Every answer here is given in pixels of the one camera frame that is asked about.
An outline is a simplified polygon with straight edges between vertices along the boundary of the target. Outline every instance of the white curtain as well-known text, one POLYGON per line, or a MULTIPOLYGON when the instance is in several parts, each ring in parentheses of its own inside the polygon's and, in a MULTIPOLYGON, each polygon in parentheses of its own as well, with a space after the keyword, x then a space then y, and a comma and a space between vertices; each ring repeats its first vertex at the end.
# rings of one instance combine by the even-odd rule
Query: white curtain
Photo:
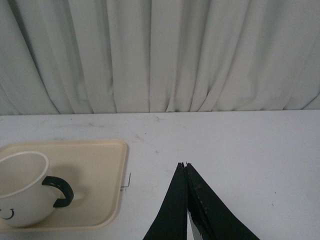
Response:
POLYGON ((0 115, 320 109, 319 0, 0 0, 0 115))

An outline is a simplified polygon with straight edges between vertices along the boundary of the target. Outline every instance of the beige tray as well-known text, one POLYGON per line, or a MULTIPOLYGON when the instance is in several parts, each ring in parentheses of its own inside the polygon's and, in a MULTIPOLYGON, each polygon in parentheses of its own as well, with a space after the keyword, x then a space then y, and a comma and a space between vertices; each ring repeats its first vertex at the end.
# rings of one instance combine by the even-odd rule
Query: beige tray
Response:
POLYGON ((57 208, 45 220, 25 228, 0 221, 2 232, 96 229, 117 214, 127 144, 121 140, 77 140, 13 143, 0 148, 0 159, 21 151, 48 156, 54 176, 74 191, 72 203, 57 208))

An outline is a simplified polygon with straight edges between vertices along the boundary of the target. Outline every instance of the mug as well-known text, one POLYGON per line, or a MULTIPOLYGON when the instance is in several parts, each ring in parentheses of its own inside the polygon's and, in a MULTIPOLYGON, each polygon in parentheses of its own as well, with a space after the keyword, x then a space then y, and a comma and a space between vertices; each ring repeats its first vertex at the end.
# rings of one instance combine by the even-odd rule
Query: mug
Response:
POLYGON ((42 152, 23 151, 0 159, 0 218, 9 226, 38 223, 73 198, 70 185, 52 176, 49 159, 42 152))

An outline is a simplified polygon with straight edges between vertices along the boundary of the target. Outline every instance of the mug rim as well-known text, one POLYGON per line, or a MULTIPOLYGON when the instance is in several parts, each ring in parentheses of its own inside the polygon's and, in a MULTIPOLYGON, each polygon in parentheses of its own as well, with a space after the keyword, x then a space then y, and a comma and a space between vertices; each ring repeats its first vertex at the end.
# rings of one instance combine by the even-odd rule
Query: mug rim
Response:
POLYGON ((34 181, 32 181, 32 182, 29 183, 27 186, 25 186, 25 187, 23 187, 23 188, 21 188, 21 189, 19 189, 19 190, 16 190, 16 191, 11 192, 11 193, 8 193, 8 194, 0 195, 0 200, 1 200, 1 199, 8 198, 8 197, 11 197, 11 196, 14 196, 14 195, 17 195, 17 194, 19 194, 19 193, 21 193, 21 192, 23 192, 23 191, 31 188, 31 187, 34 186, 37 182, 39 182, 39 180, 40 180, 40 179, 46 174, 46 172, 48 171, 48 168, 49 168, 49 159, 48 159, 48 157, 47 157, 44 153, 42 153, 42 152, 40 152, 40 151, 20 151, 20 152, 17 152, 17 153, 8 155, 8 156, 0 159, 0 164, 1 164, 3 161, 5 161, 5 160, 7 160, 7 159, 9 159, 9 158, 12 158, 12 157, 15 157, 15 156, 18 156, 18 155, 23 155, 23 154, 37 154, 37 155, 42 156, 42 157, 44 158, 44 160, 45 160, 45 167, 44 167, 42 173, 41 173, 34 181))

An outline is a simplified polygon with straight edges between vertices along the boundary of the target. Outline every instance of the printed smile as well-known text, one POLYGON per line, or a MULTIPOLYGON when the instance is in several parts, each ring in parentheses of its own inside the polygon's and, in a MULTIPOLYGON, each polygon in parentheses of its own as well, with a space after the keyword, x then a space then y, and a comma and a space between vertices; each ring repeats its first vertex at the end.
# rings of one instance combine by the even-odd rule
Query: printed smile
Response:
POLYGON ((2 217, 2 219, 4 219, 4 220, 9 220, 9 219, 12 219, 12 218, 14 217, 14 215, 15 215, 14 209, 11 208, 10 210, 11 210, 11 217, 8 217, 8 218, 3 218, 3 217, 2 217))

